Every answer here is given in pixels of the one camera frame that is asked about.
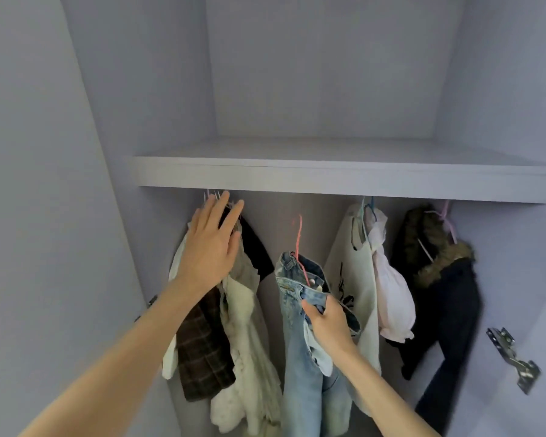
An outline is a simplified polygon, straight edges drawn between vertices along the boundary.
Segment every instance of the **person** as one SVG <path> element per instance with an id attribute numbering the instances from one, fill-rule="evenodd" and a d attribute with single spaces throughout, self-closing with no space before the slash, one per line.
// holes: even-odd
<path id="1" fill-rule="evenodd" d="M 19 437 L 119 437 L 144 400 L 168 344 L 188 312 L 231 271 L 240 233 L 239 201 L 219 228 L 229 199 L 214 195 L 190 222 L 179 271 L 158 300 L 107 353 L 40 413 Z M 316 338 L 361 393 L 385 437 L 430 437 L 432 430 L 358 353 L 339 303 L 321 315 L 303 302 Z"/>

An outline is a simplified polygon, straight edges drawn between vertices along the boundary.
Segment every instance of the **light blue jeans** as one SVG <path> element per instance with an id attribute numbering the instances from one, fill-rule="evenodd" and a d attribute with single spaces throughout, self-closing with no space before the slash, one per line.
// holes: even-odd
<path id="1" fill-rule="evenodd" d="M 284 437 L 336 437 L 348 431 L 352 398 L 347 380 L 313 336 L 312 325 L 301 301 L 306 300 L 324 312 L 329 288 L 324 272 L 315 262 L 299 255 L 310 286 L 297 260 L 283 253 L 275 267 L 280 290 L 285 338 L 285 388 L 282 405 Z M 360 324 L 342 305 L 357 338 Z"/>

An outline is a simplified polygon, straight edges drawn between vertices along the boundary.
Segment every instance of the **white shelf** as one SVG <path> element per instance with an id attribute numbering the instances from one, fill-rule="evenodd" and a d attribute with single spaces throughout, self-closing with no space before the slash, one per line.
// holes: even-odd
<path id="1" fill-rule="evenodd" d="M 430 140 L 220 137 L 132 168 L 142 186 L 546 203 L 546 164 Z"/>

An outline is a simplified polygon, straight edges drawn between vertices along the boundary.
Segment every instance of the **plaid garment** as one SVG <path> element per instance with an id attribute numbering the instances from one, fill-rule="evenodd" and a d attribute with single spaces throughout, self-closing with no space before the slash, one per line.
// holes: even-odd
<path id="1" fill-rule="evenodd" d="M 178 371 L 187 401 L 212 398 L 235 380 L 220 300 L 215 286 L 194 306 L 176 333 Z"/>

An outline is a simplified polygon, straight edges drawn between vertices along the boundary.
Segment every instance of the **person's left hand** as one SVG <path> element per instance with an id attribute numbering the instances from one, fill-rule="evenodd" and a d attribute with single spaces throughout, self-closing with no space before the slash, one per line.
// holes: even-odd
<path id="1" fill-rule="evenodd" d="M 204 207 L 196 210 L 190 222 L 176 277 L 194 289 L 198 300 L 231 271 L 239 250 L 240 232 L 232 232 L 244 201 L 236 203 L 219 228 L 218 223 L 228 201 L 228 191 L 219 200 L 210 195 Z"/>

